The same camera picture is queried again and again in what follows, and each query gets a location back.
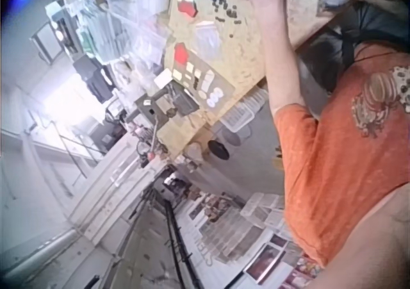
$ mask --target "wall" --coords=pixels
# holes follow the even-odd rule
[[[30,0],[23,9],[4,17],[1,28],[1,56],[6,58],[2,60],[2,80],[9,85],[19,85],[39,100],[51,95],[75,73],[65,53],[48,66],[29,40],[49,20],[44,6],[52,1]]]
[[[3,146],[0,159],[1,253],[66,221],[59,203],[27,153],[27,147],[14,149]]]
[[[38,148],[27,135],[3,136],[2,145],[0,269],[4,270],[71,227],[66,215],[84,177],[77,179],[80,171],[67,153]]]

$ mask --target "floor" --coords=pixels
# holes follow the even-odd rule
[[[313,115],[319,117],[328,95],[319,87],[306,66],[301,61],[299,64],[302,94]],[[213,194],[228,192],[244,200],[255,192],[282,195],[284,172],[272,165],[279,139],[269,104],[266,103],[256,118],[237,133],[239,146],[231,145],[226,140],[224,129],[221,123],[212,128],[215,137],[229,151],[229,160],[224,161],[211,154],[195,172],[190,174],[180,167],[179,170],[201,190]]]

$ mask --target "white tile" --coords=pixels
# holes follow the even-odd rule
[[[172,76],[178,81],[182,80],[182,73],[180,73],[177,69],[174,69],[174,71],[172,71]]]
[[[159,76],[157,76],[154,79],[154,83],[160,89],[164,88],[164,86],[171,81],[172,81],[172,73],[171,73],[171,70],[169,70],[168,68],[166,68],[163,72],[160,73]]]
[[[186,63],[186,71],[189,73],[193,72],[193,65],[190,62]]]
[[[202,75],[202,71],[199,70],[199,69],[196,69],[196,70],[195,70],[195,77],[196,77],[196,78],[200,78],[201,75]]]

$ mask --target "white token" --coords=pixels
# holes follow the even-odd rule
[[[174,69],[172,71],[172,75],[174,78],[176,78],[178,81],[182,80],[182,73],[180,73],[177,69]]]
[[[186,71],[189,73],[192,73],[193,71],[193,65],[190,62],[186,63]]]
[[[216,93],[214,93],[214,92],[212,92],[212,93],[209,95],[209,98],[210,98],[214,103],[218,103],[218,101],[219,101],[218,95],[217,95]]]
[[[202,90],[200,90],[200,91],[198,91],[198,95],[199,95],[199,97],[201,98],[201,99],[204,99],[204,100],[206,100],[206,94],[202,91]]]
[[[211,99],[208,99],[208,100],[206,101],[206,103],[208,104],[208,106],[209,106],[210,108],[214,108],[214,107],[215,107],[215,103],[214,103]]]
[[[224,96],[224,92],[219,87],[215,87],[213,92],[219,97],[222,98]]]
[[[201,74],[202,74],[202,71],[201,71],[201,70],[199,70],[199,69],[196,69],[196,70],[195,70],[194,75],[195,75],[196,78],[199,79],[199,78],[201,77]]]

